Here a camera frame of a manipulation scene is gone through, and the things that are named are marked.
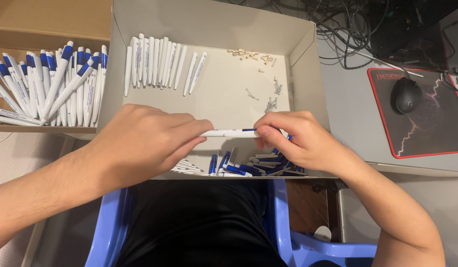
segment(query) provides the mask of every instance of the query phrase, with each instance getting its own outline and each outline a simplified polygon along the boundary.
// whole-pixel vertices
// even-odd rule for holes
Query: mouse pad
[[[405,72],[371,68],[369,80],[386,130],[392,155],[397,159],[458,153],[458,94],[450,89],[439,72],[411,70],[422,89],[422,103],[407,114],[397,114],[390,105],[390,94]],[[445,75],[453,84],[449,75]]]

